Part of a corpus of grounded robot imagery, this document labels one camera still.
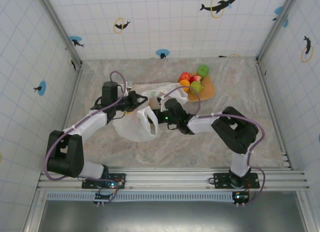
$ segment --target aluminum frame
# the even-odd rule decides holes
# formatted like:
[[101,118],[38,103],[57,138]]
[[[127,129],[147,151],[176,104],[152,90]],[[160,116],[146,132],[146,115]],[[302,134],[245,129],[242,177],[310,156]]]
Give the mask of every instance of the aluminum frame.
[[[53,7],[49,0],[40,0],[54,27],[57,29],[61,39],[65,43],[67,50],[70,53],[72,60],[81,67],[81,60],[72,45],[69,37],[59,21]],[[285,22],[290,9],[296,0],[287,0],[281,14],[278,16],[274,27],[272,28],[266,42],[262,46],[261,52],[258,56],[258,62],[265,56],[275,36],[278,34],[282,24]],[[274,111],[272,101],[267,89],[267,85],[262,74],[261,68],[257,65],[257,73],[259,75],[262,90],[268,105],[268,109],[272,118],[277,138],[282,150],[282,158],[286,167],[282,168],[265,168],[266,184],[265,191],[296,191],[301,213],[308,231],[319,231],[317,223],[313,217],[310,202],[307,193],[310,192],[309,184],[305,173],[302,170],[291,170],[291,163],[287,157],[286,145],[279,128],[276,113]],[[63,121],[64,128],[67,126],[70,112],[74,103],[75,94],[79,85],[82,69],[79,70],[77,78],[73,86],[73,92],[69,101],[69,108],[66,112]],[[121,168],[110,167],[111,173],[126,173],[126,189],[121,190],[126,193],[138,192],[212,192],[212,193],[228,193],[237,191],[236,189],[215,189],[213,185],[208,183],[208,178],[212,177],[213,173],[225,173],[228,168]],[[262,174],[259,171],[258,178],[262,181]],[[61,181],[49,181],[42,173],[39,179],[38,188],[35,192],[34,199],[31,205],[29,216],[27,218],[24,232],[38,231],[42,215],[45,210],[45,204],[48,196],[52,192],[69,192],[78,195],[88,195],[88,193],[97,190],[88,190],[81,188],[82,182],[76,178],[68,178]]]
[[285,23],[286,19],[288,18],[289,12],[292,9],[292,7],[294,6],[296,1],[297,0],[286,0],[281,13],[276,18],[274,26],[272,27],[270,33],[268,34],[265,42],[262,45],[260,53],[257,57],[258,62],[262,61],[263,58],[266,56],[269,48],[271,47],[277,34],[279,33],[279,31],[282,28],[283,24]]

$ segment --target metal vent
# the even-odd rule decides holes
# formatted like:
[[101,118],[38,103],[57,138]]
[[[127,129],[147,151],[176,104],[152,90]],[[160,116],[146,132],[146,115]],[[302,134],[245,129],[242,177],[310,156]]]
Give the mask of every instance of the metal vent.
[[94,201],[95,193],[92,191],[52,191],[48,192],[49,201]]
[[[47,194],[49,201],[97,201],[95,191],[51,191]],[[194,192],[194,191],[119,191],[114,202],[142,202],[142,201],[216,201],[233,202],[232,192]]]
[[117,202],[129,201],[220,201],[231,202],[231,192],[122,192],[114,198]]

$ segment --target red apple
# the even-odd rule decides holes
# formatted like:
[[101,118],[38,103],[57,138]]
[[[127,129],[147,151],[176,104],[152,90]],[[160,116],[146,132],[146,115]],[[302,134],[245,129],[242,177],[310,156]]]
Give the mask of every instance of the red apple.
[[182,81],[182,80],[187,80],[189,81],[190,80],[190,74],[188,72],[183,72],[179,78],[179,81]]
[[200,75],[194,75],[190,78],[189,82],[191,84],[193,81],[201,82],[201,80],[202,80],[202,77]]

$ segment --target white plastic bag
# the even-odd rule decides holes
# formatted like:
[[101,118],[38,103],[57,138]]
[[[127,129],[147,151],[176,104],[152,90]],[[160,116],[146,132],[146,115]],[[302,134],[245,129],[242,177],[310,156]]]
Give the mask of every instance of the white plastic bag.
[[[158,119],[152,109],[164,109],[164,102],[161,106],[157,98],[166,95],[173,89],[179,87],[179,83],[159,83],[159,84],[137,84],[132,90],[137,94],[148,97],[148,101],[142,104],[135,111],[126,114],[123,118],[113,121],[113,126],[119,136],[135,142],[150,141],[161,136],[162,130],[159,127]],[[188,94],[183,88],[177,89],[168,96],[168,99],[176,98],[180,104],[188,101]],[[116,117],[120,117],[122,112],[117,112]]]

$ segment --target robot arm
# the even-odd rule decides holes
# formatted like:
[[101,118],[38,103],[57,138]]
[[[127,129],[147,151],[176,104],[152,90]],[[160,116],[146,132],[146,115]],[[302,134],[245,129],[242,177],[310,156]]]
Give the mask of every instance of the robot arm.
[[48,159],[48,171],[55,172],[64,176],[73,178],[84,177],[101,179],[108,168],[101,164],[92,163],[84,160],[83,145],[98,129],[107,125],[116,115],[117,111],[132,112],[144,102],[147,97],[130,91],[115,106],[95,113],[98,110],[114,103],[118,98],[118,84],[108,81],[103,84],[101,103],[95,104],[87,116],[77,122],[75,125],[64,129],[63,131],[54,130],[49,135],[47,153],[52,145],[66,131],[73,129],[54,147]]
[[247,163],[250,154],[249,148],[256,140],[257,126],[243,119],[231,117],[244,117],[231,106],[220,113],[224,116],[214,116],[214,114],[194,116],[186,113],[175,98],[167,100],[164,105],[165,111],[153,110],[159,124],[176,125],[176,128],[185,135],[215,131],[233,152],[229,171],[232,184],[238,188],[246,185],[251,170]]
[[[108,178],[105,175],[108,167],[101,164],[92,163],[84,160],[83,144],[98,129],[107,125],[116,115],[117,111],[132,112],[144,102],[147,97],[130,91],[116,105],[96,113],[111,104],[118,98],[118,84],[108,81],[103,84],[100,104],[91,108],[85,118],[75,125],[66,128],[63,131],[53,131],[49,135],[47,153],[58,138],[66,131],[71,132],[61,140],[49,156],[47,170],[62,174],[65,176],[77,178]],[[250,145],[256,140],[258,128],[247,121],[232,118],[227,115],[236,115],[244,117],[233,107],[227,107],[222,114],[226,116],[216,116],[214,114],[204,116],[194,116],[182,108],[181,104],[175,98],[165,102],[165,111],[154,109],[158,123],[167,123],[176,125],[176,128],[185,135],[194,135],[202,132],[216,132],[224,143],[233,151],[232,165],[229,171],[229,177],[235,187],[240,188],[246,183],[247,176],[250,173],[250,166],[247,164]]]

